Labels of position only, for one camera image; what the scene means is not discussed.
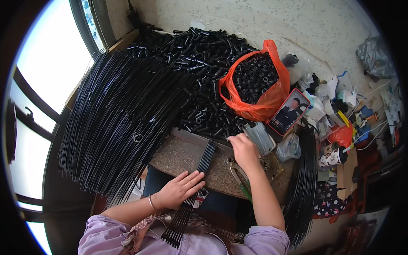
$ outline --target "man on phone screen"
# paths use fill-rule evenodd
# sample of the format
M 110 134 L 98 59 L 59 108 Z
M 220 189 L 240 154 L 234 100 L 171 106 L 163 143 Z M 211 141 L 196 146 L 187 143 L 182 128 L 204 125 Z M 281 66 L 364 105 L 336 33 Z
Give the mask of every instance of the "man on phone screen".
M 286 130 L 295 122 L 297 119 L 297 108 L 300 105 L 299 98 L 294 98 L 290 106 L 285 106 L 282 108 L 278 114 L 273 118 L 272 122 L 279 128 L 277 130 L 281 134 L 284 134 Z

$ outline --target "bangle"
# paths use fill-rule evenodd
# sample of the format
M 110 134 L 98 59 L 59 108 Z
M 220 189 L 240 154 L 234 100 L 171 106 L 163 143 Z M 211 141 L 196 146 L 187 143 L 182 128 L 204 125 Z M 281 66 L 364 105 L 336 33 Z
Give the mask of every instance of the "bangle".
M 155 210 L 155 212 L 157 212 L 157 210 L 156 210 L 156 208 L 154 208 L 154 206 L 153 206 L 153 204 L 152 204 L 152 199 L 151 199 L 151 194 L 149 195 L 149 202 L 150 202 L 150 205 L 152 206 L 152 208 L 153 208 L 153 210 Z

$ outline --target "polka dot fabric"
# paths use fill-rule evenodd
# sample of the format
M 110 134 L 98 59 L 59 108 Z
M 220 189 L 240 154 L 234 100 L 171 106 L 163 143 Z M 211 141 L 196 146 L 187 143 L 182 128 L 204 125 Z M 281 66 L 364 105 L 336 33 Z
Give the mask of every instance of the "polka dot fabric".
M 337 197 L 336 185 L 330 186 L 325 181 L 317 182 L 314 214 L 324 218 L 341 213 L 347 205 L 347 200 Z

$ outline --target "woman's left hand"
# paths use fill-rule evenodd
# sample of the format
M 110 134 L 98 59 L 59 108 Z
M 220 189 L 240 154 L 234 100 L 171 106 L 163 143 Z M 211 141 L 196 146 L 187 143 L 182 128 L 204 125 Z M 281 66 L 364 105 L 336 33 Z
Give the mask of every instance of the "woman's left hand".
M 199 171 L 194 171 L 190 175 L 183 172 L 151 196 L 152 204 L 157 210 L 178 209 L 184 200 L 204 187 L 205 181 L 198 183 L 203 177 L 204 173 Z

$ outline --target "granite tabletop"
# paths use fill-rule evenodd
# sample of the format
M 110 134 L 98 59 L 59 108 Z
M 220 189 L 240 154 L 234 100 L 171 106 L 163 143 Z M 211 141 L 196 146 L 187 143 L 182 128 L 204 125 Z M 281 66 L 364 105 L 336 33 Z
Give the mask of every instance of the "granite tabletop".
M 191 173 L 197 169 L 203 153 L 204 148 L 174 136 L 169 136 L 156 151 L 149 165 L 172 176 L 177 176 L 184 171 Z M 217 153 L 214 154 L 208 174 L 204 177 L 206 187 L 228 195 L 247 199 L 232 176 L 229 166 L 225 162 L 226 159 L 227 157 L 225 156 Z M 268 156 L 268 159 L 269 167 L 266 170 L 266 175 L 270 180 L 279 204 L 283 205 L 294 160 L 280 163 L 273 153 Z

